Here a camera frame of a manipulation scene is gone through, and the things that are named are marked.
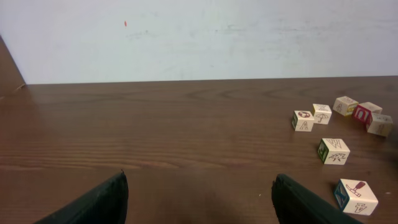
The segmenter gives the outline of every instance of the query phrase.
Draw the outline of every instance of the red shovel picture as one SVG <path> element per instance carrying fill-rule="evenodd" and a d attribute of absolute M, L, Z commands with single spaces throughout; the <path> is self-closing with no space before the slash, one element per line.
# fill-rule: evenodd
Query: red shovel picture
<path fill-rule="evenodd" d="M 355 188 L 351 188 L 351 187 L 349 187 L 348 186 L 348 184 L 346 184 L 346 187 L 347 187 L 347 189 L 350 191 L 350 192 L 352 192 L 352 193 L 354 193 L 357 197 L 360 197 L 361 196 L 361 194 L 360 193 L 358 193 L 357 192 L 357 190 L 358 189 L 361 189 L 363 186 L 365 186 L 366 184 L 365 184 L 365 182 L 359 182 L 356 186 L 355 186 Z"/>

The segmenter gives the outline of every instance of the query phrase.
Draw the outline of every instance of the white block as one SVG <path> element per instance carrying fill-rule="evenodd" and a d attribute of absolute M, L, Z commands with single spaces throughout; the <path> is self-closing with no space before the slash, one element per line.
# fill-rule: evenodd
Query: white block
<path fill-rule="evenodd" d="M 319 144 L 318 155 L 324 164 L 344 165 L 349 149 L 342 139 L 323 138 Z"/>
<path fill-rule="evenodd" d="M 390 134 L 393 125 L 394 124 L 392 123 L 392 118 L 390 116 L 372 113 L 366 121 L 366 130 L 368 130 L 368 133 L 387 137 Z"/>
<path fill-rule="evenodd" d="M 328 105 L 313 104 L 314 124 L 328 124 L 331 117 L 331 109 Z"/>
<path fill-rule="evenodd" d="M 294 111 L 292 125 L 295 131 L 311 131 L 313 116 L 309 111 Z"/>
<path fill-rule="evenodd" d="M 339 114 L 348 116 L 353 114 L 353 111 L 357 105 L 357 101 L 348 96 L 342 96 L 336 99 L 335 104 L 333 105 L 333 110 Z"/>
<path fill-rule="evenodd" d="M 379 203 L 366 181 L 340 179 L 334 195 L 346 213 L 370 215 Z"/>

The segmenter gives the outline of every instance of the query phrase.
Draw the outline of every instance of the black object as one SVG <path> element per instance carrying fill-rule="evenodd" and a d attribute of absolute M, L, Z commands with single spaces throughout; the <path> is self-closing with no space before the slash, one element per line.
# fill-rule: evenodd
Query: black object
<path fill-rule="evenodd" d="M 36 224 L 123 224 L 128 198 L 127 178 L 122 171 Z"/>
<path fill-rule="evenodd" d="M 272 203 L 279 223 L 359 224 L 285 174 L 272 184 Z"/>

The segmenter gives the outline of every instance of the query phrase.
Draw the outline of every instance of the brown wooden panel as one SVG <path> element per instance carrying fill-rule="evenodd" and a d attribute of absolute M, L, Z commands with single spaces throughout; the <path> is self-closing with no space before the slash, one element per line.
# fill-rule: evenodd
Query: brown wooden panel
<path fill-rule="evenodd" d="M 368 182 L 365 223 L 397 223 L 398 138 L 333 113 L 296 133 L 293 110 L 350 96 L 398 114 L 398 77 L 31 85 L 0 101 L 0 223 L 32 223 L 124 169 L 126 223 L 277 223 L 286 173 L 337 207 L 339 178 Z M 321 138 L 342 138 L 324 166 Z"/>
<path fill-rule="evenodd" d="M 24 79 L 0 36 L 0 99 L 24 84 Z"/>

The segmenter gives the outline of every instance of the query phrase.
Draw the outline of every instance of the cube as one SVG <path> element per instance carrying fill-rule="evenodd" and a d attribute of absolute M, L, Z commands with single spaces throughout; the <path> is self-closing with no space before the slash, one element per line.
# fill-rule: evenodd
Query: cube
<path fill-rule="evenodd" d="M 360 103 L 353 112 L 353 117 L 358 121 L 365 123 L 371 113 L 380 114 L 383 108 L 371 102 Z"/>
<path fill-rule="evenodd" d="M 339 114 L 348 116 L 353 114 L 356 105 L 358 105 L 357 101 L 348 96 L 342 96 L 336 99 L 333 110 L 337 111 Z"/>
<path fill-rule="evenodd" d="M 344 165 L 349 149 L 342 139 L 321 139 L 318 155 L 324 164 Z"/>
<path fill-rule="evenodd" d="M 294 111 L 292 125 L 295 131 L 311 131 L 313 116 L 309 111 Z"/>
<path fill-rule="evenodd" d="M 379 203 L 366 181 L 340 179 L 334 195 L 346 213 L 370 215 Z"/>
<path fill-rule="evenodd" d="M 313 104 L 314 124 L 328 124 L 331 117 L 331 109 L 328 105 Z"/>
<path fill-rule="evenodd" d="M 366 120 L 366 130 L 368 133 L 378 134 L 387 137 L 393 127 L 392 118 L 388 115 L 371 113 Z"/>

